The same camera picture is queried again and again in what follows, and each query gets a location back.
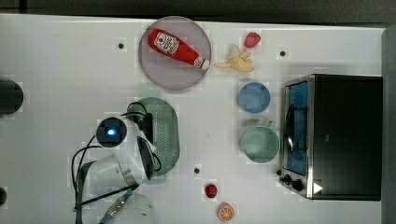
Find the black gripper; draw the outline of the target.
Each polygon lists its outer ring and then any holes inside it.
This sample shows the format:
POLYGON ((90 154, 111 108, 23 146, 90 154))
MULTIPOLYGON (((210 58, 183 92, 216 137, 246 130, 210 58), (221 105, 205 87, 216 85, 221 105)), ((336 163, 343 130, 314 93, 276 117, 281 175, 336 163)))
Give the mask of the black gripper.
POLYGON ((153 116, 147 113, 145 116, 138 115, 134 118, 134 122, 139 129, 145 134, 150 143, 153 142, 153 116))

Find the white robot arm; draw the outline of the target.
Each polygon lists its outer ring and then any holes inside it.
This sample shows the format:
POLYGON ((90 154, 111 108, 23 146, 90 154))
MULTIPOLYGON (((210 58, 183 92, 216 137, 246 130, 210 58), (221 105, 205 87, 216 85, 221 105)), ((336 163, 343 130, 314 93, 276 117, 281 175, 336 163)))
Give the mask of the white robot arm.
POLYGON ((105 198, 118 198, 99 216, 97 224, 108 224, 120 213, 141 184, 156 171, 151 144, 130 119, 109 117, 97 126, 92 138, 96 147, 110 152, 100 160, 81 163, 74 177, 76 224, 83 224, 83 208, 105 198))

